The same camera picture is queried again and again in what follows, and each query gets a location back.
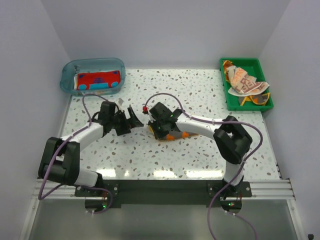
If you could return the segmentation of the orange patterned towel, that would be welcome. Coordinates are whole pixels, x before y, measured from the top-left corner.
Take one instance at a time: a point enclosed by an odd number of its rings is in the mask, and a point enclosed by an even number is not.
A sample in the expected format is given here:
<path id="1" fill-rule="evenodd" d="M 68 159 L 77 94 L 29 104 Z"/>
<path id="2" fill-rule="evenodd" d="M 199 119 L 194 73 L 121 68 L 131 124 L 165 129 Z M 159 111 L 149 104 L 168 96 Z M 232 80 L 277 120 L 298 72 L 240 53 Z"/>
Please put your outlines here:
<path id="1" fill-rule="evenodd" d="M 154 135 L 155 139 L 158 141 L 174 141 L 178 139 L 185 139 L 189 137 L 195 137 L 198 134 L 188 131 L 177 131 L 177 130 L 168 130 L 156 128 L 155 131 L 151 125 L 148 126 L 150 132 Z"/>

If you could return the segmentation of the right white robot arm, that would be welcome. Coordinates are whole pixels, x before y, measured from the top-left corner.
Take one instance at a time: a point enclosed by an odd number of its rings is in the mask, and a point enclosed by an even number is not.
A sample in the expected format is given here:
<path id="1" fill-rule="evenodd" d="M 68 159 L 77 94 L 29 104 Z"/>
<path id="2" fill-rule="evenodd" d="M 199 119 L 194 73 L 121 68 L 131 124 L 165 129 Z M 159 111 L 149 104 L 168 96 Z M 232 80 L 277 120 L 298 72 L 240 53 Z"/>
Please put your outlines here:
<path id="1" fill-rule="evenodd" d="M 253 139 L 233 116 L 223 120 L 194 116 L 179 108 L 171 111 L 161 102 L 150 109 L 144 106 L 142 112 L 149 116 L 148 125 L 157 140 L 166 139 L 172 132 L 188 132 L 214 140 L 226 161 L 223 192 L 232 197 L 241 190 L 241 165 Z"/>

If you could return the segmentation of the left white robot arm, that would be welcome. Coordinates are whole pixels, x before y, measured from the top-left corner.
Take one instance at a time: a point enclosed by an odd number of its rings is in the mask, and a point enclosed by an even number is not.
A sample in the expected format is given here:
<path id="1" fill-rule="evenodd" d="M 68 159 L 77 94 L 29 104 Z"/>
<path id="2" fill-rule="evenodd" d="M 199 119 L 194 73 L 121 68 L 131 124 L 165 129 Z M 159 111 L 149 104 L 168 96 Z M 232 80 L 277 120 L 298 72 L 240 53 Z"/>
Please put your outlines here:
<path id="1" fill-rule="evenodd" d="M 86 186 L 92 196 L 103 193 L 102 175 L 80 168 L 80 153 L 111 130 L 118 136 L 126 135 L 133 128 L 143 127 L 132 107 L 127 108 L 129 118 L 114 102 L 103 101 L 100 111 L 88 123 L 72 134 L 47 140 L 38 169 L 38 177 L 67 186 Z"/>

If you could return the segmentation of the red patterned towel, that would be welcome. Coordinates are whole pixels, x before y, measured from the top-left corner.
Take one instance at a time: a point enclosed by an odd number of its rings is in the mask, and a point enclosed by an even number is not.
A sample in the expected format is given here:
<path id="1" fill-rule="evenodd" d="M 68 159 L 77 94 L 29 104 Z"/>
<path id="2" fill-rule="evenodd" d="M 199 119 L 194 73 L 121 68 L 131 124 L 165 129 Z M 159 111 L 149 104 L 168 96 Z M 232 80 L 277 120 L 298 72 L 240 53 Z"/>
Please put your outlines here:
<path id="1" fill-rule="evenodd" d="M 118 70 L 78 73 L 74 77 L 75 90 L 102 90 L 118 86 L 121 74 Z"/>

